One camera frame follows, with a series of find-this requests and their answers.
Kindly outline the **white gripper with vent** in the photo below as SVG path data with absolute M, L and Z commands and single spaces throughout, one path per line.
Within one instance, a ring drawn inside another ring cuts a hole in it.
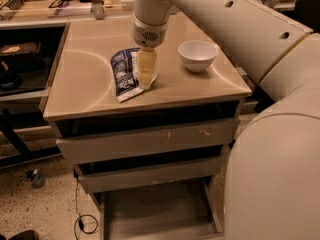
M 154 48 L 163 43 L 167 28 L 167 16 L 133 15 L 133 39 L 138 46 L 142 47 L 137 54 L 137 67 L 139 87 L 143 90 L 151 87 L 157 59 Z

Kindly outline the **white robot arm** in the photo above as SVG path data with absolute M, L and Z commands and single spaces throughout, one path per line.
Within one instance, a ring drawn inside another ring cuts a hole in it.
M 135 0 L 134 39 L 179 8 L 273 100 L 238 136 L 225 240 L 320 240 L 320 37 L 255 0 Z

